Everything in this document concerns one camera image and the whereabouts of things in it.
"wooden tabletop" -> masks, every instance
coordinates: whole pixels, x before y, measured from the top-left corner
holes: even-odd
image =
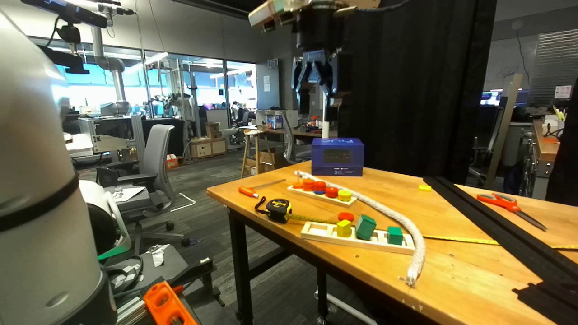
[[[545,315],[518,301],[513,292],[513,288],[527,286],[529,281],[540,283],[540,277],[500,245],[426,240],[424,268],[417,285],[408,286],[401,279],[410,265],[408,254],[301,238],[301,220],[274,223],[263,214],[254,214],[254,198],[238,193],[238,185],[253,187],[285,178],[283,182],[258,187],[258,193],[267,198],[289,198],[296,214],[307,214],[321,221],[336,221],[339,211],[352,211],[357,216],[361,212],[374,216],[377,229],[393,223],[361,202],[341,205],[289,191],[287,185],[296,180],[294,169],[310,171],[310,162],[211,185],[207,194],[439,323],[551,323]],[[422,234],[489,238],[433,189],[419,189],[421,178],[417,176],[365,167],[363,176],[321,178],[347,185],[406,214]],[[462,189],[471,194],[484,191],[466,185]],[[547,225],[547,232],[500,207],[493,209],[549,245],[578,243],[578,207],[525,196],[516,198],[525,212]],[[578,252],[563,254],[578,261]]]
[[[554,162],[560,140],[552,135],[543,137],[542,120],[534,120],[534,135],[538,144],[538,160]]]

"green toy block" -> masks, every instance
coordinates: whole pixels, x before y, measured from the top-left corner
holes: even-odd
[[[403,241],[401,227],[388,225],[386,227],[386,241],[392,243],[392,245],[401,245],[401,241]]]
[[[368,214],[361,214],[356,223],[356,236],[359,240],[370,240],[375,229],[375,220]]]

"cabinet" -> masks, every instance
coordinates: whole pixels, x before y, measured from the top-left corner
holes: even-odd
[[[225,151],[225,142],[222,137],[197,137],[191,138],[191,156],[211,156]]]

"red handled tool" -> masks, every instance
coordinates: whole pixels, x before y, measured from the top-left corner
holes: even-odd
[[[545,230],[547,227],[538,221],[536,218],[533,218],[531,214],[524,212],[518,205],[518,202],[511,196],[500,194],[500,193],[491,193],[491,194],[477,194],[475,196],[480,202],[487,202],[493,205],[500,205],[514,214],[518,214],[520,218],[524,218],[525,221],[529,221],[531,225],[538,227],[540,230]]]
[[[278,180],[265,182],[265,184],[253,185],[253,187],[244,187],[244,185],[240,185],[240,187],[238,187],[238,193],[258,198],[260,194],[258,194],[254,189],[265,187],[265,185],[272,185],[272,184],[283,182],[283,180],[285,180],[285,178],[278,178]]]

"screwdriver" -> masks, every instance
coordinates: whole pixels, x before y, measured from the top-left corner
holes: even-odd
[[[272,182],[265,182],[265,184],[260,184],[260,185],[253,185],[253,187],[238,187],[238,193],[242,194],[247,194],[247,196],[253,196],[253,198],[258,198],[258,193],[254,189],[258,187],[265,187],[265,185],[272,185],[276,182],[283,182],[285,178],[278,178],[278,180],[272,180]]]

